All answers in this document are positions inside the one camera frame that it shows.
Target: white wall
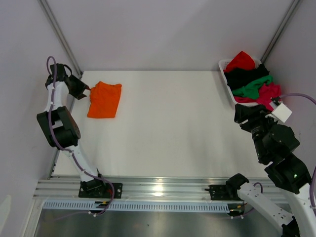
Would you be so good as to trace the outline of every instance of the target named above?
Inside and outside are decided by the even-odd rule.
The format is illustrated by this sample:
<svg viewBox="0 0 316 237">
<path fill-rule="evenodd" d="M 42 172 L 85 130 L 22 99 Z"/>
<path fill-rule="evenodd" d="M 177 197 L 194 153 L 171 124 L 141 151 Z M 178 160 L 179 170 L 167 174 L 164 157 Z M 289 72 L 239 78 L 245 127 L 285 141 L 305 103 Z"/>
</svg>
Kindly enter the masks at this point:
<svg viewBox="0 0 316 237">
<path fill-rule="evenodd" d="M 281 84 L 283 93 L 300 92 L 316 98 L 316 1 L 304 0 L 277 43 L 267 68 Z M 294 112 L 291 126 L 301 145 L 295 154 L 312 174 L 316 164 L 316 106 L 304 98 L 285 99 Z"/>
<path fill-rule="evenodd" d="M 83 70 L 218 70 L 261 57 L 291 0 L 49 0 Z"/>
<path fill-rule="evenodd" d="M 1 234 L 21 231 L 37 180 L 48 174 L 53 150 L 37 123 L 46 105 L 46 59 L 68 64 L 36 0 L 0 2 L 0 203 L 12 196 Z"/>
</svg>

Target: clothes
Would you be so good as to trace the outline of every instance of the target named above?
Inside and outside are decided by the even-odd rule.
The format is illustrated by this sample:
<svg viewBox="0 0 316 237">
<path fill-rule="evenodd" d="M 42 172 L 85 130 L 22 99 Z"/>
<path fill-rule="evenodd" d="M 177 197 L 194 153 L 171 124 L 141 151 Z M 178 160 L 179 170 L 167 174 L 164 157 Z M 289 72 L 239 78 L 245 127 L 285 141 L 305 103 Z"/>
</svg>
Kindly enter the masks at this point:
<svg viewBox="0 0 316 237">
<path fill-rule="evenodd" d="M 260 64 L 256 69 L 246 71 L 244 69 L 236 68 L 229 73 L 225 73 L 227 85 L 231 90 L 236 90 L 246 86 L 250 82 L 269 75 L 269 71 L 264 64 Z"/>
<path fill-rule="evenodd" d="M 251 99 L 248 97 L 239 97 L 234 96 L 235 100 L 239 103 L 252 103 L 257 102 L 258 104 L 266 106 L 270 111 L 273 111 L 273 108 L 270 105 L 271 98 L 278 97 L 281 95 L 280 85 L 275 85 L 271 82 L 269 85 L 263 84 L 259 89 L 259 98 Z"/>
<path fill-rule="evenodd" d="M 121 84 L 109 85 L 98 82 L 91 89 L 91 105 L 87 116 L 94 119 L 114 118 L 119 106 Z"/>
<path fill-rule="evenodd" d="M 236 68 L 241 68 L 247 71 L 253 70 L 255 69 L 255 62 L 248 54 L 242 51 L 227 65 L 224 73 L 229 73 Z"/>
<path fill-rule="evenodd" d="M 251 99 L 257 99 L 259 97 L 258 89 L 262 87 L 263 84 L 269 85 L 272 82 L 272 76 L 265 76 L 263 78 L 256 79 L 246 86 L 239 89 L 232 90 L 233 95 L 241 97 L 249 97 Z"/>
</svg>

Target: white table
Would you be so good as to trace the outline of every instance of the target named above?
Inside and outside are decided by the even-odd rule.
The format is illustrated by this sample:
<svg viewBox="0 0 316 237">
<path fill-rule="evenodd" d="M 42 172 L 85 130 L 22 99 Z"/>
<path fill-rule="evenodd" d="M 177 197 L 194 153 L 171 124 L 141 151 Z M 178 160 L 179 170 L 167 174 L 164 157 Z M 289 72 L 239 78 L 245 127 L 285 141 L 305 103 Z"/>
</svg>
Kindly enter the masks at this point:
<svg viewBox="0 0 316 237">
<path fill-rule="evenodd" d="M 82 81 L 122 84 L 116 118 L 87 118 L 89 97 L 72 110 L 83 149 L 103 175 L 267 177 L 251 134 L 234 123 L 218 72 L 87 71 Z M 76 174 L 60 153 L 54 175 Z"/>
</svg>

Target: black cloth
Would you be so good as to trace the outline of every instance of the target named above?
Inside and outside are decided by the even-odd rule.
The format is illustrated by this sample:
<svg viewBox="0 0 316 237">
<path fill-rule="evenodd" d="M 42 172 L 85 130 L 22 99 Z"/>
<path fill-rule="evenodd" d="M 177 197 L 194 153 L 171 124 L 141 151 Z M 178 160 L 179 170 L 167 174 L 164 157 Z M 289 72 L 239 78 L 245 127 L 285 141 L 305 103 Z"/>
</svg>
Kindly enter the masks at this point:
<svg viewBox="0 0 316 237">
<path fill-rule="evenodd" d="M 266 69 L 264 64 L 260 64 L 256 69 L 250 71 L 236 68 L 229 73 L 225 73 L 227 85 L 231 88 L 231 90 L 239 89 L 256 79 L 267 75 L 269 75 L 269 71 Z"/>
</svg>

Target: metal corner post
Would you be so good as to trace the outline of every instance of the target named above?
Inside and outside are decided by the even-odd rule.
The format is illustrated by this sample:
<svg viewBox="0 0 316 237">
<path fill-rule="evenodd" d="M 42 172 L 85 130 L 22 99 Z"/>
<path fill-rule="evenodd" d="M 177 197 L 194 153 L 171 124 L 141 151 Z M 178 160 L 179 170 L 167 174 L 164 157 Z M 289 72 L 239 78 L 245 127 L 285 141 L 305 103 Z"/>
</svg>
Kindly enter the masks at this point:
<svg viewBox="0 0 316 237">
<path fill-rule="evenodd" d="M 271 54 L 273 48 L 275 47 L 276 43 L 278 42 L 278 40 L 282 36 L 284 30 L 288 26 L 291 18 L 294 16 L 294 14 L 297 11 L 301 2 L 302 2 L 302 0 L 293 0 L 292 1 L 292 3 L 290 5 L 290 7 L 288 8 L 284 18 L 282 19 L 282 21 L 280 23 L 278 29 L 276 30 L 276 33 L 274 34 L 274 36 L 273 36 L 272 40 L 270 41 L 265 53 L 263 54 L 263 56 L 261 58 L 262 63 L 265 63 L 265 61 L 267 60 L 267 58 Z"/>
<path fill-rule="evenodd" d="M 45 16 L 47 17 L 47 20 L 49 21 L 53 31 L 55 32 L 61 46 L 63 47 L 68 59 L 70 60 L 71 64 L 73 65 L 75 72 L 78 76 L 82 75 L 82 71 L 79 67 L 79 64 L 71 51 L 69 44 L 66 41 L 66 38 L 63 34 L 63 32 L 60 29 L 60 26 L 54 16 L 54 13 L 52 12 L 47 0 L 38 0 L 38 3 L 40 4 Z"/>
</svg>

